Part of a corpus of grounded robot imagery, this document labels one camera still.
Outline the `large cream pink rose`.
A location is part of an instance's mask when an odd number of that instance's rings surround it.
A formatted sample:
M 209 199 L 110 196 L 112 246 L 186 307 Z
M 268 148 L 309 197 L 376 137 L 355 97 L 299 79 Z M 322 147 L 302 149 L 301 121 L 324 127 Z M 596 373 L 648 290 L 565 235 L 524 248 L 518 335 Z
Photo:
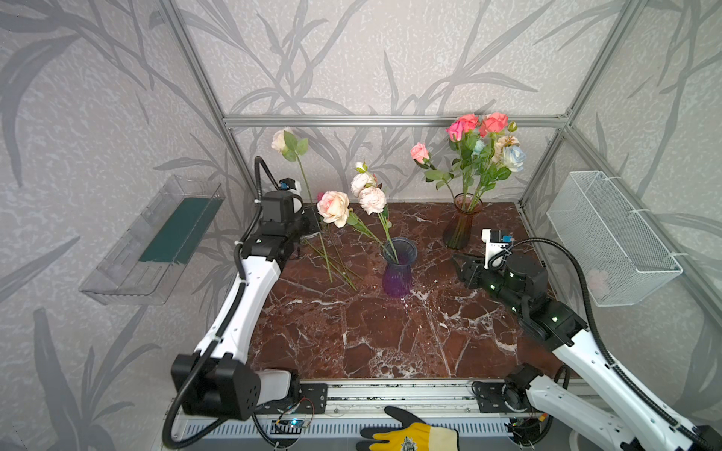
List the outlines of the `large cream pink rose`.
M 364 221 L 353 211 L 350 206 L 350 199 L 346 193 L 328 191 L 323 194 L 317 203 L 317 211 L 326 224 L 333 224 L 338 229 L 350 226 L 355 231 L 369 239 L 374 240 L 381 246 L 385 256 L 390 257 L 393 263 L 399 262 L 398 253 L 390 236 L 391 223 L 387 208 L 387 198 L 381 188 L 364 188 L 360 192 L 360 207 L 368 215 L 376 215 L 383 230 L 385 241 L 377 237 Z

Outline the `dark red glass vase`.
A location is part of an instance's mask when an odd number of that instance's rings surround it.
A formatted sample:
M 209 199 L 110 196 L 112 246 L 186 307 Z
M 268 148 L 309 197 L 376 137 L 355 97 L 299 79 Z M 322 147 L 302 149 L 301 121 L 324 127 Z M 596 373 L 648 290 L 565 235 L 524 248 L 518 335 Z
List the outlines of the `dark red glass vase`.
M 474 219 L 481 212 L 482 201 L 478 195 L 459 194 L 453 199 L 453 218 L 447 224 L 443 241 L 449 249 L 464 249 L 471 238 Z

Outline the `purple glass vase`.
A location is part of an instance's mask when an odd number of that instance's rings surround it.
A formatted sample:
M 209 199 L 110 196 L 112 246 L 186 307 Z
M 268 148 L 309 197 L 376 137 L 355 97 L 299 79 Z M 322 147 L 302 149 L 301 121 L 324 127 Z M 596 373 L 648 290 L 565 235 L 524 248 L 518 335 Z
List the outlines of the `purple glass vase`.
M 382 256 L 387 262 L 382 279 L 385 294 L 400 299 L 410 294 L 413 287 L 413 265 L 417 261 L 416 243 L 404 237 L 395 237 L 384 244 Z

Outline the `peach cream artificial flower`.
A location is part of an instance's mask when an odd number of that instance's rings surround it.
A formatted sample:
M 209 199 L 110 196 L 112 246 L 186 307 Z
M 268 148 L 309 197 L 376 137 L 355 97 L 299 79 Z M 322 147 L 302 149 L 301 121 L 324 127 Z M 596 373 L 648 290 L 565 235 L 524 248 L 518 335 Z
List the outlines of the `peach cream artificial flower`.
M 505 127 L 500 132 L 492 133 L 492 144 L 494 148 L 492 162 L 500 163 L 504 148 L 518 146 L 520 142 L 515 136 L 511 135 L 507 127 Z

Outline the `light pink artificial rose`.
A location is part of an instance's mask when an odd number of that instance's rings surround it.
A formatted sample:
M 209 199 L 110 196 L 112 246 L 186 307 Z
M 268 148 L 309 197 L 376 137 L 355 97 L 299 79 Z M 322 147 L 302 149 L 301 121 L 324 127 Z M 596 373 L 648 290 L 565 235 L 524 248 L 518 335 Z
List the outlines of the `light pink artificial rose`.
M 451 182 L 457 177 L 456 169 L 450 166 L 442 169 L 432 162 L 432 154 L 423 143 L 417 143 L 410 150 L 411 158 L 415 165 L 423 172 L 426 183 L 433 184 L 436 190 L 445 187 L 450 194 L 451 201 L 455 200 L 456 193 L 451 187 Z

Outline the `red pink artificial rose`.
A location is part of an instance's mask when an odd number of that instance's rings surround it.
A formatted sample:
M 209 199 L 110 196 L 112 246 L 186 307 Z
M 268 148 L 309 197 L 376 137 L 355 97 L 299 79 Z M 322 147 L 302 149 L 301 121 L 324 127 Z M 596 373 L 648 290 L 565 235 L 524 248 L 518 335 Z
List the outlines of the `red pink artificial rose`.
M 491 191 L 498 180 L 503 150 L 503 146 L 498 144 L 498 140 L 506 136 L 508 124 L 509 118 L 502 113 L 487 115 L 481 122 L 481 127 L 479 127 L 481 136 L 479 144 L 482 146 L 479 154 L 481 162 L 478 168 L 479 184 L 476 190 L 478 199 L 481 199 L 487 191 Z

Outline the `magenta artificial rose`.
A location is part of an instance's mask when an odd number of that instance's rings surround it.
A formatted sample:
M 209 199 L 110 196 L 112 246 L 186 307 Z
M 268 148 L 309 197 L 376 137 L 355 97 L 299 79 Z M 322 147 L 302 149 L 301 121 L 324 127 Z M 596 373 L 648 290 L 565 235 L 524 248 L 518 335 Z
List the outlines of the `magenta artificial rose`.
M 449 126 L 449 127 L 447 128 L 447 134 L 449 135 L 449 141 L 451 142 L 451 144 L 453 144 L 453 145 L 456 146 L 456 150 L 457 150 L 457 152 L 458 152 L 457 141 L 456 141 L 456 138 L 455 138 L 455 123 L 456 123 L 456 122 L 457 122 L 457 120 L 456 120 L 453 124 L 451 124 L 451 126 Z

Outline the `white blue artificial rose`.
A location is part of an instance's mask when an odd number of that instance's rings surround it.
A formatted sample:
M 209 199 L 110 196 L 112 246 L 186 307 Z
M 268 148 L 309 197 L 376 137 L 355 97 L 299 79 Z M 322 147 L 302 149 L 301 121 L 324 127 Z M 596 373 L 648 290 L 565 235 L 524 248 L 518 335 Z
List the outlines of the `white blue artificial rose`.
M 496 144 L 490 148 L 489 156 L 484 156 L 479 164 L 479 183 L 475 198 L 481 198 L 511 175 L 522 172 L 526 163 L 526 154 L 517 145 Z

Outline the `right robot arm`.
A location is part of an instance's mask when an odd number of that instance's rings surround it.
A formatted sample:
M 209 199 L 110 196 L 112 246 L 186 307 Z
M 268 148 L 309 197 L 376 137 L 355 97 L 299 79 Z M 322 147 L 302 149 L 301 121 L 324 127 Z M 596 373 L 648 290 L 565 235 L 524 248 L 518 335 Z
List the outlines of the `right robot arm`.
M 518 324 L 609 407 L 605 412 L 537 368 L 520 366 L 507 377 L 510 404 L 548 413 L 603 450 L 718 450 L 721 435 L 696 426 L 640 383 L 614 358 L 604 357 L 590 326 L 547 293 L 547 271 L 527 255 L 510 255 L 498 267 L 480 256 L 456 254 L 452 263 L 468 289 L 482 289 L 506 306 Z

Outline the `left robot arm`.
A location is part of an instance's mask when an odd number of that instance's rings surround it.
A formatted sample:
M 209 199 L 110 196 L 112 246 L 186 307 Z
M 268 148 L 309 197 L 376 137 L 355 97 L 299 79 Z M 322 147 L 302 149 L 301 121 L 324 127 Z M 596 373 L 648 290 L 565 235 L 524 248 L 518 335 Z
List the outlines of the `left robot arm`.
M 262 406 L 293 407 L 301 399 L 294 371 L 256 371 L 247 359 L 265 301 L 311 222 L 292 189 L 260 195 L 256 205 L 236 242 L 237 276 L 218 316 L 195 351 L 178 355 L 171 366 L 177 394 L 162 430 L 168 449 L 193 445 L 229 420 L 255 419 Z

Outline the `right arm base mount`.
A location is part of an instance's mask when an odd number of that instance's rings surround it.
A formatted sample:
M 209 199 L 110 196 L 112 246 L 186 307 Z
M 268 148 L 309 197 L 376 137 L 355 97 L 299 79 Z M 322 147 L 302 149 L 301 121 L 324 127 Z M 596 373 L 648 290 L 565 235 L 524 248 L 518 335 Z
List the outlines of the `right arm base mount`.
M 480 413 L 512 413 L 505 399 L 503 381 L 473 381 L 471 392 Z

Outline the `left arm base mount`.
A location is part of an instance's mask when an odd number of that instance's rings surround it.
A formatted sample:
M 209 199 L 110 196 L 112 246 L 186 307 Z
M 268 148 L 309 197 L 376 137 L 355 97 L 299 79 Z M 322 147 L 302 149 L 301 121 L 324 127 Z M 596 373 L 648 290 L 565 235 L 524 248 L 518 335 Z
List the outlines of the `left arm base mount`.
M 282 403 L 282 413 L 300 413 L 315 415 L 325 413 L 328 398 L 327 383 L 300 383 L 292 385 L 287 398 Z

